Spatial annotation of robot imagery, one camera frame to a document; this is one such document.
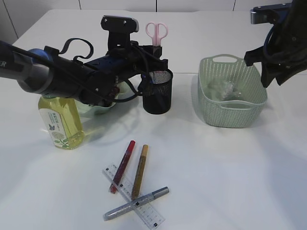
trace gold glitter pen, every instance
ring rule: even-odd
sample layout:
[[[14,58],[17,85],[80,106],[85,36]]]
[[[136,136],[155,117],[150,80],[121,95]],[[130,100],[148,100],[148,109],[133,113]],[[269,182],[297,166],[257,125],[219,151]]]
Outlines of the gold glitter pen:
[[[138,198],[139,193],[140,193],[148,148],[149,148],[148,145],[143,145],[143,149],[142,149],[142,153],[139,159],[138,169],[136,171],[133,189],[132,189],[132,194],[131,194],[132,200],[135,200],[136,198]]]

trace green plastic basket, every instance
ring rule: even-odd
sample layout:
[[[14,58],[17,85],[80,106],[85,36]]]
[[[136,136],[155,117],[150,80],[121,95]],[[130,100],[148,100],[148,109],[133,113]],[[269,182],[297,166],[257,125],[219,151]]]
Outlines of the green plastic basket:
[[[234,58],[235,62],[217,62],[217,58]],[[213,80],[235,83],[245,100],[214,101],[206,96],[206,86]],[[207,124],[217,127],[245,128],[259,116],[268,99],[255,66],[247,67],[244,60],[232,55],[217,55],[200,62],[198,76],[199,106]]]

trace bottle label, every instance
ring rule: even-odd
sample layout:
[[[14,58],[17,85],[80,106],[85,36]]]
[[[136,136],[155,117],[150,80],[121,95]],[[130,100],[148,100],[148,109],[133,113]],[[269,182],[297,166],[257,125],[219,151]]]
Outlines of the bottle label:
[[[60,148],[69,148],[61,116],[51,109],[39,110],[53,143]]]

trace white wall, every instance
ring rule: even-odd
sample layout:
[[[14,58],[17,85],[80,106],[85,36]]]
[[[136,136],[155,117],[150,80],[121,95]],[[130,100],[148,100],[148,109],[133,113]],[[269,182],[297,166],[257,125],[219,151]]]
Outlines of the white wall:
[[[17,35],[2,0],[0,0],[0,40],[10,44],[17,40]]]
[[[158,12],[232,11],[235,0],[158,0]]]
[[[4,2],[18,36],[51,9],[80,9],[78,0],[4,0]]]
[[[249,11],[256,6],[289,3],[291,0],[236,0],[235,11]]]
[[[155,12],[155,0],[80,0],[83,10],[127,10]]]

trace red glitter pen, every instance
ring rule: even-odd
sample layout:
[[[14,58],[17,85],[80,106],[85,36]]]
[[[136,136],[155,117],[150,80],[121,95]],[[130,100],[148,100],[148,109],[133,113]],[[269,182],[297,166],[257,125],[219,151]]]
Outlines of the red glitter pen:
[[[121,178],[122,178],[122,176],[123,176],[123,174],[124,174],[124,171],[125,171],[125,169],[126,169],[126,166],[127,166],[127,164],[128,164],[128,161],[129,161],[130,156],[131,156],[131,154],[132,154],[132,150],[133,150],[133,148],[134,148],[134,145],[135,145],[135,141],[134,141],[134,140],[130,141],[130,144],[129,144],[129,146],[128,146],[128,148],[127,148],[125,154],[124,154],[124,157],[123,157],[123,159],[121,160],[121,163],[120,163],[120,165],[119,165],[119,167],[118,167],[118,169],[117,169],[117,171],[116,171],[116,174],[115,174],[115,176],[114,176],[113,181],[114,181],[114,183],[116,183],[117,185],[119,184],[119,182],[120,182],[120,180],[121,180]],[[110,192],[113,193],[113,194],[115,194],[116,191],[117,191],[116,187],[115,187],[113,184],[111,184],[109,190],[110,190]]]

